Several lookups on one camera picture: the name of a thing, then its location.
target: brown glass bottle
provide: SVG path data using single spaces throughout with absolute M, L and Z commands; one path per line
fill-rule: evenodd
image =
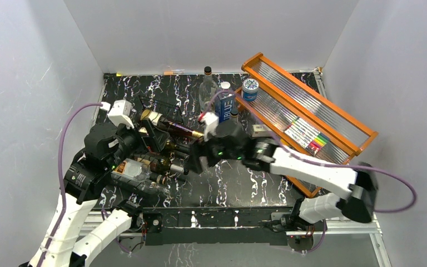
M 160 130 L 167 131 L 173 135 L 186 136 L 191 138 L 200 138 L 203 136 L 203 133 L 175 123 L 166 118 L 165 115 L 152 110 L 143 110 L 140 119 L 149 119 Z
M 187 175 L 189 170 L 184 169 L 182 166 L 172 164 L 168 158 L 161 155 L 134 155 L 136 161 L 148 164 L 150 170 L 157 174 L 165 174 L 169 171 L 178 172 L 180 174 Z
M 165 148 L 162 152 L 179 151 L 185 154 L 189 154 L 189 147 L 182 144 L 177 144 L 173 139 L 166 140 Z

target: black marble table surface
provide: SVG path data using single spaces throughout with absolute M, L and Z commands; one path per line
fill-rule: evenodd
M 318 91 L 313 73 L 292 73 L 315 91 Z M 247 74 L 219 74 L 214 80 L 230 82 L 238 88 Z M 203 75 L 173 76 L 116 76 L 105 75 L 102 101 L 113 103 L 126 99 L 132 102 L 132 118 L 142 111 L 138 95 L 143 95 L 178 105 L 186 126 L 200 130 L 196 118 L 200 114 L 198 88 Z M 100 111 L 96 123 L 108 121 L 107 113 Z M 257 124 L 245 111 L 239 114 L 239 123 L 249 132 Z M 205 172 L 188 175 L 170 175 L 167 187 L 169 194 L 162 193 L 142 197 L 116 186 L 104 189 L 95 209 L 111 208 L 124 199 L 143 207 L 250 207 L 250 206 L 293 206 L 302 197 L 301 192 L 284 177 L 252 171 L 239 161 L 219 162 Z

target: blue can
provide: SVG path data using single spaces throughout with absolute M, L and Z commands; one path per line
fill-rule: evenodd
M 251 102 L 256 99 L 257 92 L 259 90 L 259 83 L 255 79 L 246 79 L 243 81 L 243 87 L 241 90 L 241 96 L 244 100 Z

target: white lid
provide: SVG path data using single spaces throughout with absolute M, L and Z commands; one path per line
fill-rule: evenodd
M 243 91 L 247 93 L 257 92 L 259 89 L 259 83 L 255 79 L 248 78 L 243 81 Z
M 228 89 L 230 89 L 230 83 L 229 82 L 222 82 L 220 84 L 220 88 L 222 88 L 223 90 L 228 90 Z

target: blue label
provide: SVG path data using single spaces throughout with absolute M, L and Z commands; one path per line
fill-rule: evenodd
M 246 100 L 246 101 L 253 101 L 253 100 L 255 100 L 256 99 L 256 95 L 257 95 L 257 92 L 255 92 L 255 93 L 247 93 L 247 92 L 243 92 L 243 99 L 244 100 Z
M 219 117 L 219 123 L 222 121 L 226 121 L 231 116 L 231 109 L 233 108 L 233 104 L 235 102 L 235 96 L 230 95 L 225 98 L 220 99 L 215 107 L 215 113 Z

